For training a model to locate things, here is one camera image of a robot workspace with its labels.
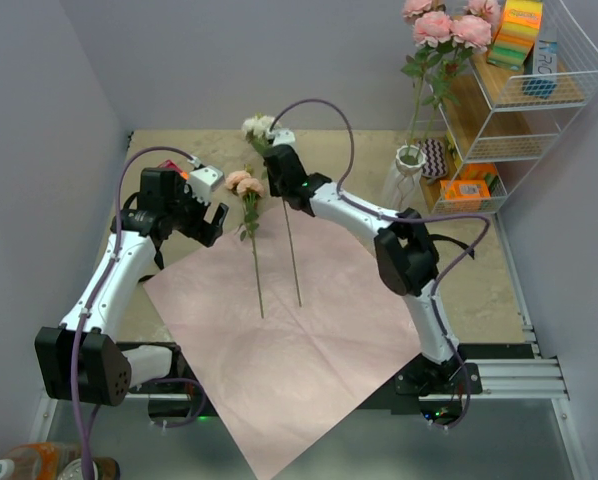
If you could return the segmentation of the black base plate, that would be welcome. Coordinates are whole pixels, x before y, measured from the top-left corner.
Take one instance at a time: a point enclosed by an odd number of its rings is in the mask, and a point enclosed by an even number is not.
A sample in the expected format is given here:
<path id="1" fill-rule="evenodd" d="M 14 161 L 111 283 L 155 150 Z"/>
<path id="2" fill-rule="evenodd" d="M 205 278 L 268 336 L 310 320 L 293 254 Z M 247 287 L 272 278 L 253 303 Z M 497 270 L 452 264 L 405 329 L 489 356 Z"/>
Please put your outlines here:
<path id="1" fill-rule="evenodd" d="M 486 358 L 487 348 L 481 344 L 463 344 L 458 352 L 463 366 L 451 361 L 448 367 L 438 367 L 421 355 L 415 357 L 357 408 L 383 410 L 393 415 L 420 415 L 440 425 L 458 420 L 467 398 L 484 391 L 477 362 Z M 164 383 L 135 387 L 131 392 L 148 396 L 152 419 L 160 416 L 183 419 L 195 412 L 202 418 L 218 415 L 210 401 L 201 403 L 198 388 L 175 383 L 171 377 Z"/>

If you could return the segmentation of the blue white tall box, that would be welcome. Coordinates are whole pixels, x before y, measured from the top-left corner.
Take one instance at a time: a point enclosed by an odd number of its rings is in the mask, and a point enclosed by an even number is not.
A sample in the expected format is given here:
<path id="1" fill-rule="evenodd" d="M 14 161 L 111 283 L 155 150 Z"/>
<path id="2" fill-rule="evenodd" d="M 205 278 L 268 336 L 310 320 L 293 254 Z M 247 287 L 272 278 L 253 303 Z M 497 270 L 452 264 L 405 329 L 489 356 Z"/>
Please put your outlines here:
<path id="1" fill-rule="evenodd" d="M 525 64 L 522 92 L 525 95 L 547 100 L 558 83 L 558 31 L 546 24 L 535 40 Z"/>

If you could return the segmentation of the pink rose stem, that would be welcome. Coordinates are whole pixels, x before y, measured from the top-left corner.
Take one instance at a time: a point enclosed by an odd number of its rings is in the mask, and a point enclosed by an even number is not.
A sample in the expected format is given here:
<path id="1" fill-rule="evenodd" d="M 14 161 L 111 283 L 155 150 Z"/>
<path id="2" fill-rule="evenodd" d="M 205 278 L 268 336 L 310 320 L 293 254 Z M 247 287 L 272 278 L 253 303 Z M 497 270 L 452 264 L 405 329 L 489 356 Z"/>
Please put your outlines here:
<path id="1" fill-rule="evenodd" d="M 416 48 L 413 55 L 407 56 L 406 64 L 401 69 L 413 86 L 414 113 L 406 140 L 407 145 L 413 145 L 421 106 L 433 103 L 432 100 L 422 99 L 424 83 L 430 71 L 441 61 L 441 50 L 451 40 L 452 21 L 440 1 L 405 1 L 401 14 L 405 23 L 412 27 Z"/>
<path id="2" fill-rule="evenodd" d="M 462 15 L 449 17 L 452 21 L 451 40 L 441 50 L 441 61 L 430 71 L 425 82 L 431 93 L 424 101 L 433 101 L 427 106 L 434 112 L 440 111 L 446 101 L 459 102 L 457 95 L 451 92 L 451 85 L 467 68 L 472 56 L 486 52 L 491 46 L 494 29 L 501 17 L 501 6 L 497 1 L 469 1 Z"/>

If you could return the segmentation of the aluminium rail frame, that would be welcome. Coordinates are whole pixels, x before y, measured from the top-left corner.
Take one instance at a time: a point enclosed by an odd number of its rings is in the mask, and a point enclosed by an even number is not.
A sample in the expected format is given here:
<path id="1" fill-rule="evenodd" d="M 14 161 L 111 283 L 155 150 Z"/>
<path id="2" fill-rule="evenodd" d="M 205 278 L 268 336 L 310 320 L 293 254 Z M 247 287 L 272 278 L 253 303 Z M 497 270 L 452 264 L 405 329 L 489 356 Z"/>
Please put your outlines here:
<path id="1" fill-rule="evenodd" d="M 283 479 L 586 479 L 556 358 L 537 344 L 466 344 L 469 406 L 446 387 L 416 398 L 403 377 L 381 386 L 281 472 Z M 168 382 L 117 407 L 83 409 L 90 448 L 125 479 L 250 479 L 213 404 Z"/>

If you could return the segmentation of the orange green sponge pack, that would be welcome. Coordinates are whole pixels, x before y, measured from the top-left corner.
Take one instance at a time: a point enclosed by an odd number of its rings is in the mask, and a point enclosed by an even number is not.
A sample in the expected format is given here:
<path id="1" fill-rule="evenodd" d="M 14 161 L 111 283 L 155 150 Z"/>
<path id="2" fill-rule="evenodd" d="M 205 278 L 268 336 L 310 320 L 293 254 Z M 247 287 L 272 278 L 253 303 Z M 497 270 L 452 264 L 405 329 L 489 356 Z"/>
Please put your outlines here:
<path id="1" fill-rule="evenodd" d="M 488 188 L 498 177 L 498 170 L 494 163 L 466 163 L 459 171 L 461 180 L 483 180 Z"/>

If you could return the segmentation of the orange box on shelf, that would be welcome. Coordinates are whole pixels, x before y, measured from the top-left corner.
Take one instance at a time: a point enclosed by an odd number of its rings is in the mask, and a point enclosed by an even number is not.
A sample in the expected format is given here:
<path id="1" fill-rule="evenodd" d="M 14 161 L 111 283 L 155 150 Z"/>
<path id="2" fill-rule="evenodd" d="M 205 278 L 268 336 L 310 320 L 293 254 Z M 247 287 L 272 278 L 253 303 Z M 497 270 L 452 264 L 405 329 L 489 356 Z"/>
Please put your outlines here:
<path id="1" fill-rule="evenodd" d="M 440 200 L 447 212 L 479 212 L 491 199 L 484 180 L 441 180 Z"/>

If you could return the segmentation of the white rose stem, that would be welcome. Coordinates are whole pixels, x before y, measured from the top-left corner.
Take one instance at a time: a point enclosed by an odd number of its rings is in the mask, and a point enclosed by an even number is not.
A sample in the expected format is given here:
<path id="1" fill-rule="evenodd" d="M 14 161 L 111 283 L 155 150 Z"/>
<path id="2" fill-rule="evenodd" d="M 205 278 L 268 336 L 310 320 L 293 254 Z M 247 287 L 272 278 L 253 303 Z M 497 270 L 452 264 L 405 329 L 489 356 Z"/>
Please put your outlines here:
<path id="1" fill-rule="evenodd" d="M 255 114 L 244 120 L 242 123 L 242 132 L 246 141 L 255 149 L 257 153 L 263 155 L 264 149 L 268 146 L 268 140 L 266 134 L 270 129 L 275 129 L 273 126 L 274 118 L 269 115 Z M 290 257 L 293 269 L 295 292 L 297 296 L 297 302 L 300 307 L 303 306 L 303 299 L 299 284 L 299 275 L 297 268 L 297 260 L 295 256 L 295 245 L 293 241 L 293 235 L 290 225 L 288 208 L 285 203 L 282 204 L 283 213 L 285 218 L 286 230 L 288 235 L 288 243 L 290 249 Z"/>

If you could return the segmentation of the white ribbed vase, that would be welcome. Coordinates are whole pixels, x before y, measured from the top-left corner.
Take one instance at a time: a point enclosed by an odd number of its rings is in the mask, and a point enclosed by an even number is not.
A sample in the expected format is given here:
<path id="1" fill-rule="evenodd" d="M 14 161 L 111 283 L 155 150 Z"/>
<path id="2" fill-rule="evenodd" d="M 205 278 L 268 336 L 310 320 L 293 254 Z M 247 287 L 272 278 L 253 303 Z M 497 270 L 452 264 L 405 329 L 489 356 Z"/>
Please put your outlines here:
<path id="1" fill-rule="evenodd" d="M 379 205 L 405 211 L 418 191 L 426 155 L 418 145 L 402 145 L 396 151 L 384 181 Z"/>

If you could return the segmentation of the pink wrapping paper sheet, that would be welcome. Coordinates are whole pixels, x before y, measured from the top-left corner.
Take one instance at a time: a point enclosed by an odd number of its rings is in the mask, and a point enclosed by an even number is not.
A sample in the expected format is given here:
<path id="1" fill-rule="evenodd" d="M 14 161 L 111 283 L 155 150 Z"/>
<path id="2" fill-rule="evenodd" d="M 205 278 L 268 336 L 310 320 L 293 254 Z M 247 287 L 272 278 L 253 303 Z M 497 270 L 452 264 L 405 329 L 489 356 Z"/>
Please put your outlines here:
<path id="1" fill-rule="evenodd" d="M 146 283 L 219 417 L 259 479 L 280 473 L 420 352 L 404 301 L 347 230 L 282 207 L 249 240 L 230 233 Z"/>

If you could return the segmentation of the peach rose stem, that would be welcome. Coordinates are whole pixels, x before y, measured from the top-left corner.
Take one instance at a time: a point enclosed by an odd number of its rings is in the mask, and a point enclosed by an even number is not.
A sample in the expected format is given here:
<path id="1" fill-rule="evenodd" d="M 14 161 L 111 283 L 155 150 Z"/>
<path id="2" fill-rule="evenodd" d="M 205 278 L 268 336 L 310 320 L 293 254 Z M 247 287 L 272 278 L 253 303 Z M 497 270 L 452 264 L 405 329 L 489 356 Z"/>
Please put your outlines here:
<path id="1" fill-rule="evenodd" d="M 259 228 L 259 203 L 265 196 L 263 183 L 255 177 L 251 165 L 245 164 L 241 170 L 235 170 L 228 174 L 225 180 L 225 187 L 241 202 L 242 220 L 237 227 L 241 241 L 248 239 L 251 244 L 258 305 L 260 317 L 264 318 L 264 303 L 261 289 L 259 259 L 256 244 L 256 233 Z"/>

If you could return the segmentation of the orange juice bottle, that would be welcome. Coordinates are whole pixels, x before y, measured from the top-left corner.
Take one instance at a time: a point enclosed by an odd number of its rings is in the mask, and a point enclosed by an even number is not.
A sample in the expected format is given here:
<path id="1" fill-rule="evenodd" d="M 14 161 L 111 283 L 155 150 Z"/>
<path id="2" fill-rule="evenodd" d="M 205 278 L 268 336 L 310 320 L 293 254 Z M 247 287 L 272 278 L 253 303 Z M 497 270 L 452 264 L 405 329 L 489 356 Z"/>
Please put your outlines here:
<path id="1" fill-rule="evenodd" d="M 77 444 L 41 442 L 18 446 L 0 458 L 0 480 L 57 479 L 70 462 L 81 456 Z"/>

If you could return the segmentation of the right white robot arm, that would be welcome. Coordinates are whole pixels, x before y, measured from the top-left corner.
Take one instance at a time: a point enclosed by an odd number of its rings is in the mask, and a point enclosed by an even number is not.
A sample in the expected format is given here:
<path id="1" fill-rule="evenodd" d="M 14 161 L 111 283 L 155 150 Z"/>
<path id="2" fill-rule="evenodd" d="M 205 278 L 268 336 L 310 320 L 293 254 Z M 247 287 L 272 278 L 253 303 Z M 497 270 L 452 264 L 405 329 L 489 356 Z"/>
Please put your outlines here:
<path id="1" fill-rule="evenodd" d="M 431 362 L 424 369 L 425 382 L 435 392 L 448 392 L 460 380 L 456 364 L 462 360 L 438 296 L 439 253 L 420 215 L 413 209 L 385 210 L 349 196 L 329 177 L 307 173 L 287 144 L 268 148 L 264 164 L 271 193 L 292 209 L 373 242 L 379 277 L 408 306 L 421 354 Z"/>

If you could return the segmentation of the colourful sponge pack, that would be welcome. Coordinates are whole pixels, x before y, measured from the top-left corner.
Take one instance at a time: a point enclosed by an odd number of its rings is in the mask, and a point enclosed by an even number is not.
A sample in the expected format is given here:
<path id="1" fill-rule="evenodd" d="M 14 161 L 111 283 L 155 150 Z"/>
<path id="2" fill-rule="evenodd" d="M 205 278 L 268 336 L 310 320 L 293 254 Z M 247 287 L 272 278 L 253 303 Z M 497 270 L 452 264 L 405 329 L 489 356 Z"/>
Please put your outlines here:
<path id="1" fill-rule="evenodd" d="M 508 70 L 521 70 L 538 37 L 542 17 L 542 1 L 506 1 L 486 61 Z"/>

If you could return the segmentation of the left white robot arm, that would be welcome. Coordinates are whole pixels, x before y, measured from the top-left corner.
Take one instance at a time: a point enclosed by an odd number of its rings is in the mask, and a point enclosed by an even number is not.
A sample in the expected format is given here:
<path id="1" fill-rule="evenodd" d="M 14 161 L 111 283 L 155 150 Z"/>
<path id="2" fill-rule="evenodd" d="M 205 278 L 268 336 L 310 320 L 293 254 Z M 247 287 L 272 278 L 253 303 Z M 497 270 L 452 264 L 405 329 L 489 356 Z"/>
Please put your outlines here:
<path id="1" fill-rule="evenodd" d="M 59 326 L 44 327 L 34 342 L 46 393 L 69 400 L 117 406 L 148 381 L 164 392 L 179 390 L 186 368 L 171 347 L 140 344 L 123 350 L 116 343 L 119 323 L 146 268 L 164 266 L 161 246 L 174 232 L 210 247 L 223 233 L 228 213 L 219 204 L 205 219 L 223 173 L 200 166 L 187 176 L 168 168 L 146 168 L 140 187 L 111 224 L 107 247 L 75 306 Z"/>

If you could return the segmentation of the metal tin can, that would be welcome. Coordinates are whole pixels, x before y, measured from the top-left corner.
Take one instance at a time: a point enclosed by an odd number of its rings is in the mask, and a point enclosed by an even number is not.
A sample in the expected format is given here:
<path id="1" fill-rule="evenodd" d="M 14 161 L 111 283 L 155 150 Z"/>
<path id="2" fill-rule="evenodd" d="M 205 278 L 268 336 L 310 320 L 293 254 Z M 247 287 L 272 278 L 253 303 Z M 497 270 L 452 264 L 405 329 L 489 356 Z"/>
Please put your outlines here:
<path id="1" fill-rule="evenodd" d="M 95 457 L 92 470 L 94 480 L 119 480 L 121 477 L 119 464 L 110 457 Z M 70 462 L 57 477 L 58 480 L 84 480 L 85 478 L 81 458 Z"/>

